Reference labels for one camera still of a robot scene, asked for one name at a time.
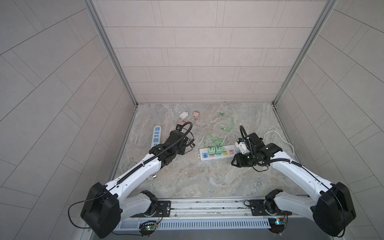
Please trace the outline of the green charger adapter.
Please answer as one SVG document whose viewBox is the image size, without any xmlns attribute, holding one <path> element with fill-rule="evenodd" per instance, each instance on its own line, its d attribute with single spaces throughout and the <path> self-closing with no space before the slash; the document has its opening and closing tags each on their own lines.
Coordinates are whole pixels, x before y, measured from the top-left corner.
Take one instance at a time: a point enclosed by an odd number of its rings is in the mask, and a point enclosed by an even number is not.
<svg viewBox="0 0 384 240">
<path fill-rule="evenodd" d="M 223 147 L 216 147 L 216 155 L 222 154 L 224 151 Z"/>
<path fill-rule="evenodd" d="M 215 155 L 215 154 L 216 154 L 216 148 L 215 148 L 215 147 L 211 147 L 211 148 L 209 148 L 208 154 L 209 154 L 210 156 Z"/>
</svg>

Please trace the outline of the white charger adapter with cable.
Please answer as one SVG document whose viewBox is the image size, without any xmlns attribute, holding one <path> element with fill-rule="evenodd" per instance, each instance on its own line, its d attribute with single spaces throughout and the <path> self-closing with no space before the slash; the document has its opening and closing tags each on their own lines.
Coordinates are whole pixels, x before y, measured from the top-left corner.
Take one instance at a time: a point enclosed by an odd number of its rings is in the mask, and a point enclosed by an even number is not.
<svg viewBox="0 0 384 240">
<path fill-rule="evenodd" d="M 236 132 L 229 132 L 225 135 L 222 141 L 222 146 L 234 145 L 240 135 Z"/>
</svg>

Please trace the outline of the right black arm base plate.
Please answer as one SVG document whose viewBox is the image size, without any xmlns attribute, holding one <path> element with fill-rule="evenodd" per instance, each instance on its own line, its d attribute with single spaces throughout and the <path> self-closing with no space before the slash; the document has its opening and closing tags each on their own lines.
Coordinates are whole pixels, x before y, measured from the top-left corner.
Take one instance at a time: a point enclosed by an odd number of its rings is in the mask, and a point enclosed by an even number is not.
<svg viewBox="0 0 384 240">
<path fill-rule="evenodd" d="M 281 211 L 270 200 L 245 200 L 243 204 L 251 209 L 253 216 L 291 216 L 289 211 Z"/>
</svg>

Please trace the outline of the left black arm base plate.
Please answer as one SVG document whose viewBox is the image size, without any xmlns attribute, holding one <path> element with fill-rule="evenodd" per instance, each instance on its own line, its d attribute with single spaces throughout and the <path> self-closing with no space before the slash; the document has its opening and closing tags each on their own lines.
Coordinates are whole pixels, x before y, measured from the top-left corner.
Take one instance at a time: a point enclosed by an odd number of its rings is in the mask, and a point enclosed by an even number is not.
<svg viewBox="0 0 384 240">
<path fill-rule="evenodd" d="M 148 210 L 141 214 L 136 214 L 132 218 L 155 218 L 155 217 L 169 217 L 171 210 L 171 201 L 155 201 L 150 204 Z"/>
</svg>

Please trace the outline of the white multicolour socket power strip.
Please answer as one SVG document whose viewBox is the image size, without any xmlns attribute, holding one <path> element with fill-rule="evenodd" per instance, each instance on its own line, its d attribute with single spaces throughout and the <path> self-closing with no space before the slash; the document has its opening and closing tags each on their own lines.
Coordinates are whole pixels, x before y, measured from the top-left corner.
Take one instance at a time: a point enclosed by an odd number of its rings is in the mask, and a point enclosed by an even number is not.
<svg viewBox="0 0 384 240">
<path fill-rule="evenodd" d="M 227 145 L 218 148 L 201 148 L 199 149 L 199 159 L 201 161 L 233 159 L 235 154 L 240 150 L 235 145 Z"/>
</svg>

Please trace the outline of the white charger with black cable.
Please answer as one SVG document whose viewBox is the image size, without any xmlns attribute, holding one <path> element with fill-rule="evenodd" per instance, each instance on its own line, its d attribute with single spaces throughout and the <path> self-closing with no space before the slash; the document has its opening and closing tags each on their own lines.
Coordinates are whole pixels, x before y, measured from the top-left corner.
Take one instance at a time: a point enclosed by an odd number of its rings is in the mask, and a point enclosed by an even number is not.
<svg viewBox="0 0 384 240">
<path fill-rule="evenodd" d="M 191 147 L 191 150 L 195 147 L 195 144 L 194 144 L 194 141 L 195 141 L 195 138 L 194 138 L 194 135 L 192 133 L 189 133 L 190 137 L 186 136 L 184 138 L 184 140 L 182 141 L 182 144 L 181 144 L 181 147 L 179 149 L 179 152 L 178 154 L 179 155 L 184 155 L 187 151 L 186 151 L 186 148 L 187 147 Z"/>
</svg>

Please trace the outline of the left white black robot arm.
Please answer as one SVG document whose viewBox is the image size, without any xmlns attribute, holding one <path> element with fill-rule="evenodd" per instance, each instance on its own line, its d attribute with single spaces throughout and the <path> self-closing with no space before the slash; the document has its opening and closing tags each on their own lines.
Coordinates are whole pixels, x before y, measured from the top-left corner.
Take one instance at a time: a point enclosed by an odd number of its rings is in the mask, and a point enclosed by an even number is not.
<svg viewBox="0 0 384 240">
<path fill-rule="evenodd" d="M 113 233 L 118 224 L 137 214 L 152 215 L 156 211 L 158 199 L 149 191 L 135 197 L 129 194 L 148 177 L 169 165 L 177 155 L 182 155 L 190 145 L 187 135 L 193 124 L 186 122 L 186 132 L 175 129 L 163 144 L 152 147 L 147 155 L 133 168 L 120 177 L 102 185 L 94 184 L 81 203 L 81 218 L 100 239 Z"/>
</svg>

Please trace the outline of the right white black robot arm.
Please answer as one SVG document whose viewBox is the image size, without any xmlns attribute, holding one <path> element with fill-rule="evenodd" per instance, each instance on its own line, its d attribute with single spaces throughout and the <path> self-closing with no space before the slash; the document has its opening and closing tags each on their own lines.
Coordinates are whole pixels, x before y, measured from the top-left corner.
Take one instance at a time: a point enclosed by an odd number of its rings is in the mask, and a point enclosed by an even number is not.
<svg viewBox="0 0 384 240">
<path fill-rule="evenodd" d="M 265 196 L 266 213 L 276 216 L 280 212 L 291 212 L 314 221 L 329 236 L 342 238 L 347 226 L 357 216 L 349 188 L 341 182 L 334 184 L 318 176 L 276 144 L 266 145 L 256 133 L 247 134 L 243 126 L 240 126 L 240 133 L 241 137 L 235 143 L 240 152 L 235 154 L 232 166 L 259 167 L 260 172 L 274 168 L 307 194 L 300 197 L 275 189 Z"/>
</svg>

